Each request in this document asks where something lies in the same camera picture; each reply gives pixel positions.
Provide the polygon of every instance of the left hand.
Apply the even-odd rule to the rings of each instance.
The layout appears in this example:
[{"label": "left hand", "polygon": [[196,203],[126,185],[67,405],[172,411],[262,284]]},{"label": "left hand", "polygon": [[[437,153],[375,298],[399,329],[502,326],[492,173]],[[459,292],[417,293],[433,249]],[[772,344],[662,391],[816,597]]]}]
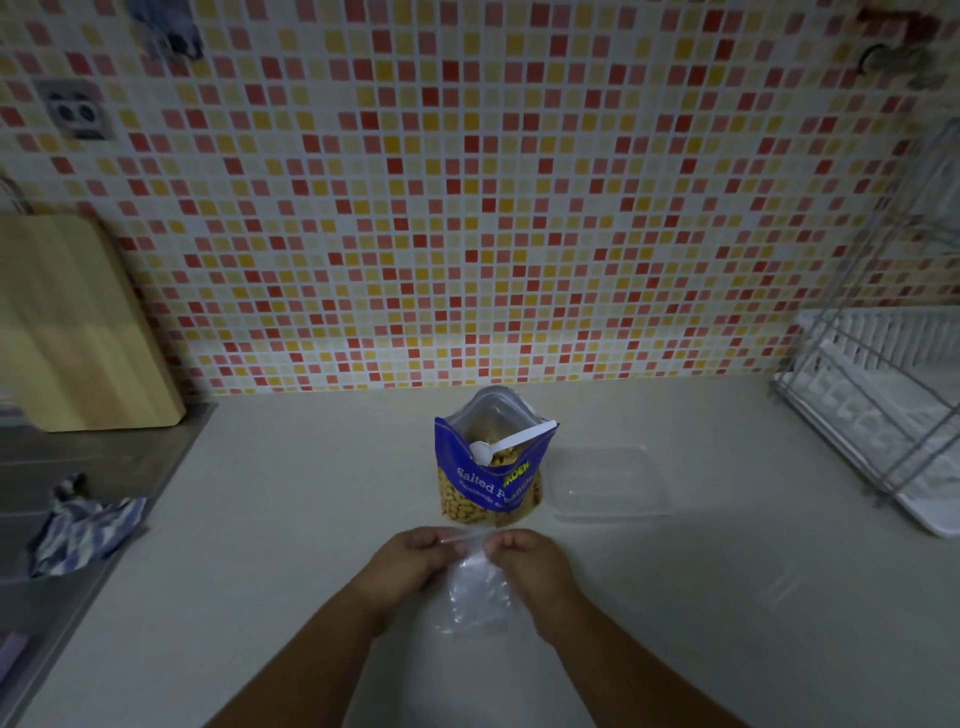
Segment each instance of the left hand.
[{"label": "left hand", "polygon": [[421,526],[396,534],[380,547],[370,562],[348,584],[372,608],[384,625],[403,599],[422,587],[427,579],[445,569],[463,554],[442,539],[456,528]]}]

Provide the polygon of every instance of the spoon handle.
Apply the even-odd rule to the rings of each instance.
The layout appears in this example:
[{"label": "spoon handle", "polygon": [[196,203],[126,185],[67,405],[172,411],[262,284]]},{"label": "spoon handle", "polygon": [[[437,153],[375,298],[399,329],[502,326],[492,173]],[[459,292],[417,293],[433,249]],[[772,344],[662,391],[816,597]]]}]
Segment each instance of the spoon handle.
[{"label": "spoon handle", "polygon": [[540,423],[539,425],[527,427],[526,429],[522,429],[520,432],[515,432],[510,437],[505,437],[500,442],[491,445],[491,449],[493,452],[500,452],[503,449],[513,448],[517,445],[525,443],[527,440],[533,440],[535,437],[540,437],[544,432],[549,432],[556,426],[557,421],[550,420],[545,423]]}]

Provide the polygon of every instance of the plastic container lid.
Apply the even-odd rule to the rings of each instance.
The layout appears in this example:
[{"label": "plastic container lid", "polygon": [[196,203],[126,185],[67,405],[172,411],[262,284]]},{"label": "plastic container lid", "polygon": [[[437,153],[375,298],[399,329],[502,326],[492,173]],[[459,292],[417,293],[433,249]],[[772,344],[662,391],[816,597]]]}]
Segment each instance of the plastic container lid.
[{"label": "plastic container lid", "polygon": [[551,449],[543,468],[544,500],[559,521],[625,521],[673,510],[666,482],[644,449]]}]

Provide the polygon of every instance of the hand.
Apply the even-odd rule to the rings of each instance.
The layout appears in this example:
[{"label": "hand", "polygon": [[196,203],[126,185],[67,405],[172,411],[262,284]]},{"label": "hand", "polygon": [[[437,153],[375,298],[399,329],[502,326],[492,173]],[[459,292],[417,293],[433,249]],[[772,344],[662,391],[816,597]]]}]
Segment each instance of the hand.
[{"label": "hand", "polygon": [[452,544],[440,541],[456,528],[422,526],[396,534],[348,584],[372,609],[385,628],[394,608],[422,587],[436,572],[461,558]]},{"label": "hand", "polygon": [[540,636],[552,643],[558,622],[587,602],[566,554],[546,536],[526,528],[497,531],[483,546],[530,610]]}]

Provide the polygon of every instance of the wooden cutting board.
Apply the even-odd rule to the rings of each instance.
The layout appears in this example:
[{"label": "wooden cutting board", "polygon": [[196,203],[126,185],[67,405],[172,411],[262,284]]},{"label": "wooden cutting board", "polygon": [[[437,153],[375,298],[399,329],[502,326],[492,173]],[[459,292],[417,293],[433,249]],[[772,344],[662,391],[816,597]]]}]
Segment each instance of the wooden cutting board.
[{"label": "wooden cutting board", "polygon": [[49,432],[183,417],[130,281],[96,223],[0,215],[0,384]]}]

